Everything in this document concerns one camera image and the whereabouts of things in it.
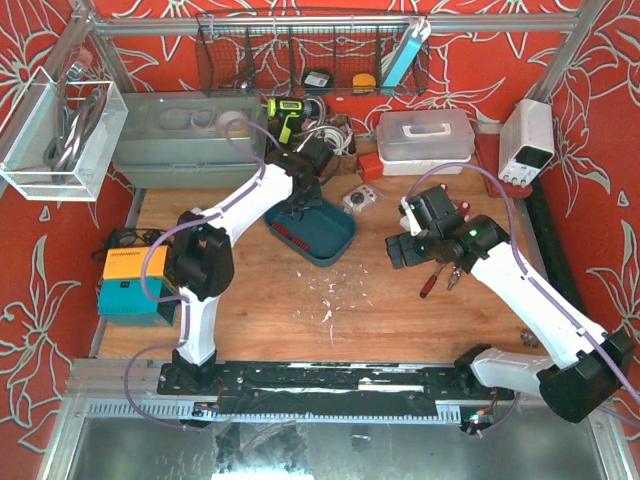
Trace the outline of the red handled ratchet wrench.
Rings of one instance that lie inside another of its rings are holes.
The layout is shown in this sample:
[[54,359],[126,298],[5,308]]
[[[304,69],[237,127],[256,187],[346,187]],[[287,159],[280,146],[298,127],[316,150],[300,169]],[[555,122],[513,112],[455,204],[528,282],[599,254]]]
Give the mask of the red handled ratchet wrench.
[[425,284],[423,285],[422,289],[419,292],[419,297],[421,299],[425,299],[429,295],[429,293],[431,292],[431,290],[435,286],[435,284],[436,284],[441,272],[444,270],[445,267],[446,267],[446,264],[439,264],[437,266],[436,270],[429,277],[429,279],[425,282]]

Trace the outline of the large red spring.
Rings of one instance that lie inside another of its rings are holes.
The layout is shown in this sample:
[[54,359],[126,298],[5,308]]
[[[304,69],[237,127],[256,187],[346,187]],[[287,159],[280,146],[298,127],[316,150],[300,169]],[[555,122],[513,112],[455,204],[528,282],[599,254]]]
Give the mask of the large red spring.
[[470,204],[467,201],[463,201],[459,204],[459,210],[463,216],[467,216],[470,211]]

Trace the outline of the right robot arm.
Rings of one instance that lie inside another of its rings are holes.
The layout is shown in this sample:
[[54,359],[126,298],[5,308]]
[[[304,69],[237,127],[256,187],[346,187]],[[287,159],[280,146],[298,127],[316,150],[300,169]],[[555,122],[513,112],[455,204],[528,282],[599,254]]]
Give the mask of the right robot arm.
[[538,396],[571,423],[628,385],[635,350],[630,336],[609,333],[576,309],[492,218],[478,215],[440,234],[416,229],[390,236],[385,244],[396,269],[435,261],[471,275],[508,305],[546,350],[537,356],[477,345],[459,358],[464,380]]

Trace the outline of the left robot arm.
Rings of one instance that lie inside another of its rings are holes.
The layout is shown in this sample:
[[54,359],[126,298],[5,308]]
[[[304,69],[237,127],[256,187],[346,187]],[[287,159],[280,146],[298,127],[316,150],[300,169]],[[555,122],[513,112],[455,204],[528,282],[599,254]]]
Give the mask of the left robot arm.
[[329,145],[315,137],[292,152],[276,149],[229,197],[179,217],[169,260],[181,302],[178,361],[199,368],[215,358],[216,312],[235,274],[234,245],[273,206],[287,213],[319,207],[319,177],[332,156]]

